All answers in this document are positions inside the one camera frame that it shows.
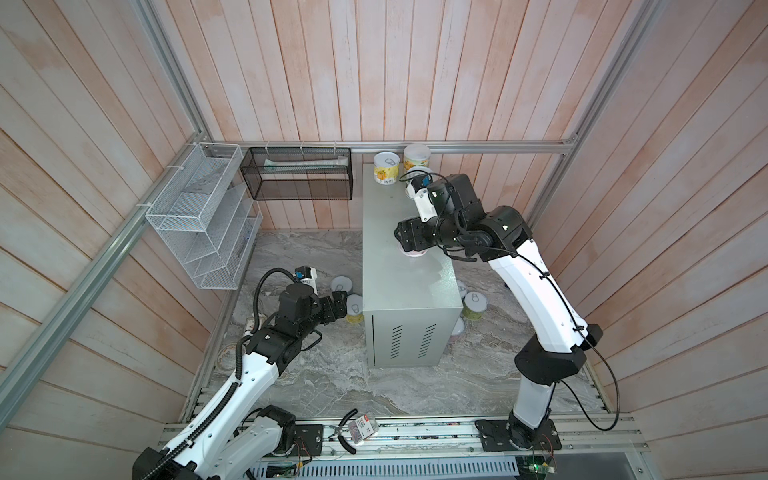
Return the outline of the orange yellow label can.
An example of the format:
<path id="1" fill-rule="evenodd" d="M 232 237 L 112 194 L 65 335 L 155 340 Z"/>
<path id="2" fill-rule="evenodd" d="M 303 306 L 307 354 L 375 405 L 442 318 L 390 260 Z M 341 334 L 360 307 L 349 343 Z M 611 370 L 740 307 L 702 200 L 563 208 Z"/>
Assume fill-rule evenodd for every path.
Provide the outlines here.
<path id="1" fill-rule="evenodd" d="M 416 167 L 429 167 L 431 150 L 425 144 L 413 143 L 405 147 L 403 151 L 404 171 L 408 172 Z"/>

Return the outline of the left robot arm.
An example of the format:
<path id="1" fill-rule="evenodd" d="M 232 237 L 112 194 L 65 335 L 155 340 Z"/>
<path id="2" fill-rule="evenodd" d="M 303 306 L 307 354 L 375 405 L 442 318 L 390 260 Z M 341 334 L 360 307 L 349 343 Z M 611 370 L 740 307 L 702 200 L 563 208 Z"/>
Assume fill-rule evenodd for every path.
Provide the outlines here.
<path id="1" fill-rule="evenodd" d="M 320 297 L 305 283 L 288 285 L 278 309 L 236 345 L 228 380 L 179 434 L 161 450 L 145 449 L 132 468 L 134 479 L 240 479 L 257 461 L 295 448 L 296 417 L 257 400 L 305 350 L 304 339 L 320 325 L 347 315 L 345 291 Z"/>

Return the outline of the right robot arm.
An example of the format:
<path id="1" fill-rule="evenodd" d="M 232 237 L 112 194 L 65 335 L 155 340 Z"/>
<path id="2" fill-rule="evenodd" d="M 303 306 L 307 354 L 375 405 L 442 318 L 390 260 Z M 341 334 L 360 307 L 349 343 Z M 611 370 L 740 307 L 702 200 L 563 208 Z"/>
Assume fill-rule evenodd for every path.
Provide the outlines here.
<path id="1" fill-rule="evenodd" d="M 571 306 L 540 255 L 532 230 L 511 206 L 485 211 L 465 174 L 443 176 L 412 169 L 400 177 L 417 216 L 397 224 L 406 252 L 437 247 L 452 260 L 490 265 L 534 328 L 514 358 L 518 397 L 505 424 L 479 420 L 480 434 L 503 449 L 533 450 L 553 439 L 550 406 L 557 385 L 577 374 L 602 338 L 599 325 Z"/>

